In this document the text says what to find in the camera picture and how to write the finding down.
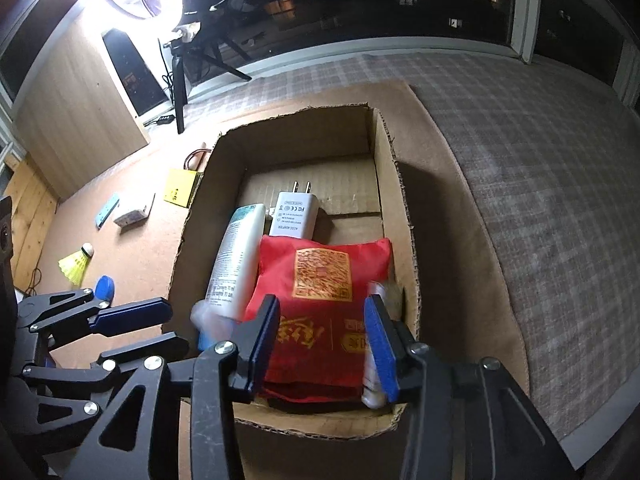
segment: yellow shuttlecock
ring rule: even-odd
[[[75,286],[80,286],[82,283],[82,277],[84,276],[84,270],[86,269],[89,260],[94,256],[94,247],[89,244],[83,244],[79,251],[70,254],[66,258],[62,258],[58,265],[62,273],[68,278],[68,280]]]

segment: yellow sticky note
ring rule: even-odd
[[[197,171],[169,170],[164,186],[164,199],[172,204],[189,207],[197,177]]]

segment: red bag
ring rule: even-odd
[[[253,319],[265,294],[280,301],[280,327],[264,391],[292,402],[355,400],[362,392],[364,299],[371,281],[387,279],[391,243],[324,246],[263,236]]]

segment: gold qr code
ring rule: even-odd
[[[305,300],[351,301],[349,255],[331,249],[298,249],[292,296]]]

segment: white tube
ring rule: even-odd
[[[193,324],[213,342],[231,336],[254,293],[264,214],[264,204],[236,210],[222,238],[205,299],[191,310]]]
[[[385,304],[389,317],[398,321],[402,317],[402,290],[393,282],[370,282],[369,295],[378,294]],[[386,394],[380,384],[378,369],[373,359],[371,348],[367,346],[364,354],[364,377],[362,379],[364,389],[362,391],[362,402],[372,410],[382,408],[386,404]]]

